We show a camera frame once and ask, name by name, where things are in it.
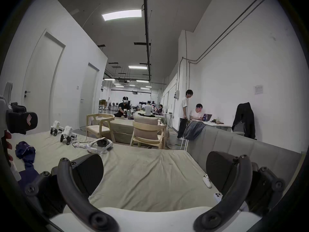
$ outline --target laptop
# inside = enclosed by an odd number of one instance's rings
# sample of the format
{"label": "laptop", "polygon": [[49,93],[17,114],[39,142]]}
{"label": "laptop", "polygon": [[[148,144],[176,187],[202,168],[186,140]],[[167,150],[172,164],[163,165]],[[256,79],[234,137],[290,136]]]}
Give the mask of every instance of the laptop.
{"label": "laptop", "polygon": [[205,118],[205,121],[210,121],[211,120],[211,116],[212,116],[212,114],[204,114],[203,115],[203,120]]}

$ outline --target black pants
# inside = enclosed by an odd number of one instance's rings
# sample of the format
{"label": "black pants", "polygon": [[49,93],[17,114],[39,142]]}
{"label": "black pants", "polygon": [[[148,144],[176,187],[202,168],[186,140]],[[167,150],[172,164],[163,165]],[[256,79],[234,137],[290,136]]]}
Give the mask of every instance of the black pants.
{"label": "black pants", "polygon": [[121,116],[123,116],[123,113],[120,112],[120,111],[118,111],[118,113],[114,114],[114,116],[115,116],[115,117],[121,117]]}
{"label": "black pants", "polygon": [[187,127],[187,122],[188,122],[188,119],[186,119],[186,118],[181,118],[180,119],[180,125],[179,125],[179,130],[178,130],[177,138],[181,138],[183,136],[183,132],[184,132],[184,130]]}

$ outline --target black hair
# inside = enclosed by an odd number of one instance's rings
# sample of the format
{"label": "black hair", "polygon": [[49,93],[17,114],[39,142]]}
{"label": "black hair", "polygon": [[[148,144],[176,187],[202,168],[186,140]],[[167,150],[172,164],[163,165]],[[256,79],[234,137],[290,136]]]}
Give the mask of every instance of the black hair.
{"label": "black hair", "polygon": [[190,90],[190,89],[188,89],[188,90],[186,91],[186,95],[193,95],[193,91]]}

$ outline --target man wearing vr headset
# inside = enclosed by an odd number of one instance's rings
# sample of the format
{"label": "man wearing vr headset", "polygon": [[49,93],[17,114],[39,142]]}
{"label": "man wearing vr headset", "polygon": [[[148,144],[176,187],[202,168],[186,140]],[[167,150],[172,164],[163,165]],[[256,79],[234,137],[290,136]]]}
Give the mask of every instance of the man wearing vr headset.
{"label": "man wearing vr headset", "polygon": [[124,115],[124,109],[130,110],[131,107],[128,104],[128,97],[122,98],[122,103],[119,103],[119,110],[118,113],[114,114],[115,117],[121,117]]}

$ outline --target red logo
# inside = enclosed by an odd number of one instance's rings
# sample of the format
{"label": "red logo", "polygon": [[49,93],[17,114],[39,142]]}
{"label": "red logo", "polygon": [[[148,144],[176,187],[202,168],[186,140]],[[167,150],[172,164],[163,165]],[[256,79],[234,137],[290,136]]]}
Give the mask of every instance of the red logo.
{"label": "red logo", "polygon": [[29,114],[28,117],[27,117],[27,123],[28,123],[29,126],[31,125],[31,123],[30,123],[31,119],[32,119],[32,117],[31,117],[31,115]]}

